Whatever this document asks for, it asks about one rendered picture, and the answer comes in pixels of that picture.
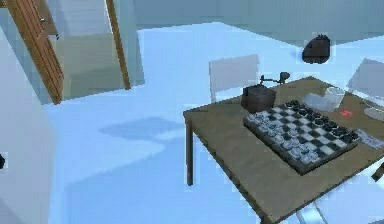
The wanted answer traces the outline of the white chair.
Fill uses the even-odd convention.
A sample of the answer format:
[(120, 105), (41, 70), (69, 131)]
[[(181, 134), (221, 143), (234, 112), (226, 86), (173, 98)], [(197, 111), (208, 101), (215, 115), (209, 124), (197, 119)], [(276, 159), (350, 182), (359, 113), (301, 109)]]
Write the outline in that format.
[(211, 101), (216, 102), (217, 92), (255, 85), (259, 80), (258, 65), (257, 54), (210, 61), (208, 68)]
[(347, 87), (371, 97), (384, 97), (384, 63), (364, 58)]

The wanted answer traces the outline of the brown wooden table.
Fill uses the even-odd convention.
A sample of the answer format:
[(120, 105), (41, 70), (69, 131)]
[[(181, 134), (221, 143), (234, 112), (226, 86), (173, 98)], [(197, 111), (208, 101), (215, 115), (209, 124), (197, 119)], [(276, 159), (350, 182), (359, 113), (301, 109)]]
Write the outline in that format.
[(193, 183), (193, 137), (197, 136), (261, 218), (278, 224), (363, 169), (384, 158), (364, 144), (301, 176), (243, 126), (248, 112), (235, 97), (187, 110), (187, 183)]

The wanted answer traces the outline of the dark brown coffee grinder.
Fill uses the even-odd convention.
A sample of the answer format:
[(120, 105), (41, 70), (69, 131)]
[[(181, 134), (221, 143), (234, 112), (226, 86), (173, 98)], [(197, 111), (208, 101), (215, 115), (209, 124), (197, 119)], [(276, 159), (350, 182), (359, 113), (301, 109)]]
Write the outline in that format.
[(264, 85), (265, 82), (284, 84), (290, 78), (288, 72), (281, 72), (279, 79), (269, 79), (264, 75), (260, 77), (260, 83), (243, 89), (241, 106), (250, 113), (268, 110), (274, 106), (276, 91)]

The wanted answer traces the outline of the black white chess board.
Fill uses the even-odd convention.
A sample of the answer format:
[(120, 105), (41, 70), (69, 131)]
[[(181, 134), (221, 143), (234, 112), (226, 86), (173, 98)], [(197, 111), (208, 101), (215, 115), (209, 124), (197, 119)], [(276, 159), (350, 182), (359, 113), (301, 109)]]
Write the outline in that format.
[(291, 100), (249, 114), (243, 125), (299, 175), (305, 175), (355, 148), (360, 137), (353, 129)]

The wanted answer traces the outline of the clear glass bowl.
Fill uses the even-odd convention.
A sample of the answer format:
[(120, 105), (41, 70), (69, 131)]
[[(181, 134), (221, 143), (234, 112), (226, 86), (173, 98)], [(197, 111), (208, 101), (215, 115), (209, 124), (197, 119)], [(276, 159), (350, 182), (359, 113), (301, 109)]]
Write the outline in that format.
[(344, 96), (344, 90), (336, 87), (328, 87), (323, 96), (308, 93), (302, 102), (312, 109), (332, 112), (340, 106)]

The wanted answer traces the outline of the black garbage bag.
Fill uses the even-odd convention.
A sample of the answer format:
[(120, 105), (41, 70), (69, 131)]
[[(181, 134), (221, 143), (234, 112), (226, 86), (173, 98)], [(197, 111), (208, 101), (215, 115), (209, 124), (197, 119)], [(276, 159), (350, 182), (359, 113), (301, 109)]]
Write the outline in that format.
[(323, 64), (330, 57), (331, 42), (327, 35), (319, 34), (302, 51), (302, 60), (310, 64)]

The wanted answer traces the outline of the grey patterned flat object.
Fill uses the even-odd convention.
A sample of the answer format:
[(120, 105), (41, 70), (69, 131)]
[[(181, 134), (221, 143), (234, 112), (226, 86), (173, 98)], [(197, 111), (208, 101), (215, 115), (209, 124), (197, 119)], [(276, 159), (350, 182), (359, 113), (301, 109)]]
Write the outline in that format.
[(379, 140), (379, 139), (377, 139), (375, 137), (369, 136), (363, 130), (356, 129), (355, 132), (361, 138), (361, 141), (364, 144), (368, 145), (369, 147), (374, 148), (374, 149), (379, 149), (379, 148), (384, 147), (384, 142), (383, 141), (381, 141), (381, 140)]

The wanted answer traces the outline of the grey round plate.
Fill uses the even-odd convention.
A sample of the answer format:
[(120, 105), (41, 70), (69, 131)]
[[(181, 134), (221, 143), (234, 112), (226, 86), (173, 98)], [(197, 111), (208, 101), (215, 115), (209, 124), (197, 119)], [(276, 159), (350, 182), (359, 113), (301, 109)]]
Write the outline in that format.
[(372, 119), (384, 122), (384, 111), (377, 108), (365, 108), (364, 114)]

